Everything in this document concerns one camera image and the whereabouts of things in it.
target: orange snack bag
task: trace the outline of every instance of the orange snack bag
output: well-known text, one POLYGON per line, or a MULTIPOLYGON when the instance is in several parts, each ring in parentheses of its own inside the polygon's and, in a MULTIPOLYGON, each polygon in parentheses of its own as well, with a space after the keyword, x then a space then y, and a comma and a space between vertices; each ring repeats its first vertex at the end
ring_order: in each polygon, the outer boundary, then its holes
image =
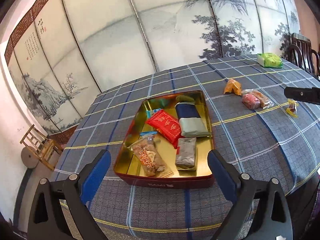
POLYGON ((234 79, 229 79, 226 87, 224 88, 224 94, 225 93, 235 93, 236 95, 240 96, 241 95, 241 84, 234 80, 234 79))

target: table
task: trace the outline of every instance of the table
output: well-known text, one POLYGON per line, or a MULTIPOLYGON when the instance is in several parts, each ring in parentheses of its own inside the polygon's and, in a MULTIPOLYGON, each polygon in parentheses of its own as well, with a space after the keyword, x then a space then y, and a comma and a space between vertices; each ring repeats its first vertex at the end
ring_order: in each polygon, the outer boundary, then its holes
MULTIPOLYGON (((283 60, 282 69, 263 68, 256 55, 205 60, 165 70, 109 89, 97 96, 66 145, 52 180, 79 173, 107 149, 115 162, 126 131, 142 100, 157 95, 203 90, 215 147, 239 172, 254 179, 277 177, 286 194, 320 167, 320 108, 299 103, 298 118, 285 112, 284 88, 320 87, 320 82, 283 60), (257 89, 275 105, 249 110, 241 97, 223 95, 228 78, 257 89)), ((251 215, 257 202, 252 204, 251 215)), ((106 228, 146 239, 204 239, 212 236, 231 203, 217 184, 207 189, 172 190, 130 186, 110 168, 87 203, 106 228)))

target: light green package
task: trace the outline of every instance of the light green package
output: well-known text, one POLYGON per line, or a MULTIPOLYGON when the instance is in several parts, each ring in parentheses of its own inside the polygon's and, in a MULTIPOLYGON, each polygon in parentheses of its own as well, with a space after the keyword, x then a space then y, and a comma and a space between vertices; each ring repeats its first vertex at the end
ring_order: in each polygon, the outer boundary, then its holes
POLYGON ((257 62, 263 67, 282 68, 281 58, 274 53, 257 54, 257 62))

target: white wall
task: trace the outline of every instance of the white wall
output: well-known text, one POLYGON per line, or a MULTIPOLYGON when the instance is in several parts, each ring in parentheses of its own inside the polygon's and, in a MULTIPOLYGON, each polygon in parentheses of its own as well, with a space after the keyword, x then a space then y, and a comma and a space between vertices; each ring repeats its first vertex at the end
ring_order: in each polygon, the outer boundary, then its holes
POLYGON ((34 1, 16 0, 0 23, 0 211, 7 221, 13 220, 17 193, 27 169, 20 157, 20 140, 33 123, 45 133, 22 101, 4 59, 11 32, 34 1))

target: blue gripper pad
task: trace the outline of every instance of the blue gripper pad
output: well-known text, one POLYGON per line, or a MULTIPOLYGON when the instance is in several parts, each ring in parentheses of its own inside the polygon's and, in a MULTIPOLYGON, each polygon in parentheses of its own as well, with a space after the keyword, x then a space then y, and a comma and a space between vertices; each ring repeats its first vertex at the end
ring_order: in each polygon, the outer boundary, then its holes
POLYGON ((80 199, 84 205, 87 203, 87 201, 90 201, 93 199, 93 197, 96 194, 105 174, 107 173, 107 171, 110 167, 110 164, 111 164, 110 152, 105 151, 104 154, 97 161, 96 165, 93 167, 91 172, 88 174, 88 176, 82 182, 80 199))
POLYGON ((214 174, 214 177, 217 180, 217 183, 226 200, 229 200, 235 204, 237 202, 236 183, 213 151, 208 153, 208 166, 212 174, 214 174))

